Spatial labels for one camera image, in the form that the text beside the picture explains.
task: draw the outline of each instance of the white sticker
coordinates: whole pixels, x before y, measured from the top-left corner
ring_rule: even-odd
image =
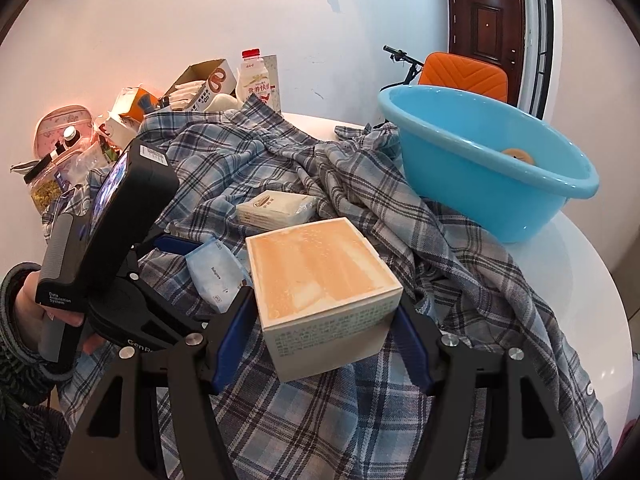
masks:
[[[152,150],[151,148],[146,147],[144,144],[140,144],[140,155],[148,158],[149,160],[154,160],[156,162],[159,162],[160,164],[164,164],[165,166],[169,165],[163,153],[156,152],[156,150]]]

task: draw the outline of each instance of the brown door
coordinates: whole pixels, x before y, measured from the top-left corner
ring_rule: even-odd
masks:
[[[501,67],[518,105],[524,63],[524,0],[449,0],[449,52]]]

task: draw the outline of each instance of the pink pouch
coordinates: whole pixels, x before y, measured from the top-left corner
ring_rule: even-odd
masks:
[[[38,122],[33,137],[33,155],[40,159],[47,153],[51,153],[58,140],[64,142],[62,134],[68,126],[75,126],[80,133],[81,139],[78,140],[80,145],[91,145],[94,133],[94,120],[91,113],[80,105],[65,106],[53,110]]]

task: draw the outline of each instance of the red bottle cap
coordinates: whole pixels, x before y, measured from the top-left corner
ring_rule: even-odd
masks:
[[[258,57],[260,56],[259,48],[252,48],[251,50],[245,50],[242,53],[242,59],[247,59],[248,57]]]

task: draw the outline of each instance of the orange chair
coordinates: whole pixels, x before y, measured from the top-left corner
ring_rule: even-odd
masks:
[[[420,85],[446,86],[507,102],[507,73],[499,66],[468,57],[434,52],[424,62]]]

